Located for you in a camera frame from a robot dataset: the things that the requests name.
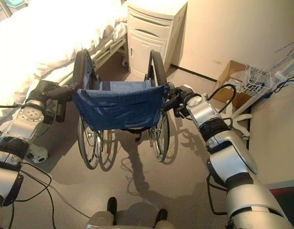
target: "white cabinet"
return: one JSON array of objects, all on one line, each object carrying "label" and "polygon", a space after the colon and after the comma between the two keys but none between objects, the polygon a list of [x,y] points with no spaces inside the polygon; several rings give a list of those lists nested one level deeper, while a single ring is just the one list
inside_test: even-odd
[{"label": "white cabinet", "polygon": [[128,47],[130,71],[144,79],[150,51],[161,53],[165,71],[186,12],[187,0],[128,0]]}]

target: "blue fabric seat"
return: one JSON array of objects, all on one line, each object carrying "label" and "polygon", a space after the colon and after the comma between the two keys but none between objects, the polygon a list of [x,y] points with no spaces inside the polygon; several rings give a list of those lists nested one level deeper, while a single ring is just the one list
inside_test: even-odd
[{"label": "blue fabric seat", "polygon": [[73,101],[93,130],[155,126],[165,103],[166,85],[143,82],[97,82],[96,90],[79,89]]}]

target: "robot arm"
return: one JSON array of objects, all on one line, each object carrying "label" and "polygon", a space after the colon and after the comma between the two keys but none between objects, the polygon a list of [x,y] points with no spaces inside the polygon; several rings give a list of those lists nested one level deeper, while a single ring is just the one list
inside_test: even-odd
[{"label": "robot arm", "polygon": [[46,101],[58,100],[56,121],[63,122],[66,102],[71,100],[77,89],[77,83],[59,87],[53,82],[40,81],[15,121],[0,136],[0,228],[3,217],[1,208],[10,205],[18,196],[23,182],[19,171],[36,130],[44,121]]},{"label": "robot arm", "polygon": [[181,86],[171,89],[168,99],[162,109],[173,108],[176,117],[190,116],[206,142],[208,170],[215,182],[227,188],[227,228],[292,229],[274,196],[258,181],[256,163],[242,140],[208,103],[207,96]]}]

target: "drawer handle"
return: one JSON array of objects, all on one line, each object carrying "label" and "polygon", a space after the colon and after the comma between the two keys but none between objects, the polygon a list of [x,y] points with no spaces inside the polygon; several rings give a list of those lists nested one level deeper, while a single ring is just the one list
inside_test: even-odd
[{"label": "drawer handle", "polygon": [[145,18],[141,18],[141,17],[137,17],[133,14],[131,14],[133,17],[137,18],[137,19],[140,19],[140,20],[143,20],[143,21],[146,21],[146,22],[149,22],[151,24],[155,24],[155,25],[160,25],[160,26],[164,26],[164,27],[168,27],[168,25],[163,25],[163,24],[160,24],[158,22],[155,22],[155,21],[152,21],[152,20],[148,20],[148,19],[145,19]]},{"label": "drawer handle", "polygon": [[140,30],[140,29],[135,29],[135,30],[140,31],[140,32],[144,32],[144,33],[147,33],[147,34],[150,34],[150,35],[155,36],[155,37],[159,37],[156,34],[154,34],[152,32],[149,32],[149,31],[146,31],[146,30]]}]

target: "bed wheel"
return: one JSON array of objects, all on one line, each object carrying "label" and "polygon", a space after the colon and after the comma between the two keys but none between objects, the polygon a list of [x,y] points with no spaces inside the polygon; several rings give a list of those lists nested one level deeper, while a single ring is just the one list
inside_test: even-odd
[{"label": "bed wheel", "polygon": [[128,65],[129,65],[128,60],[123,59],[123,60],[122,60],[122,67],[127,67]]},{"label": "bed wheel", "polygon": [[242,135],[242,140],[243,140],[243,141],[248,141],[249,139],[250,139],[249,136]]}]

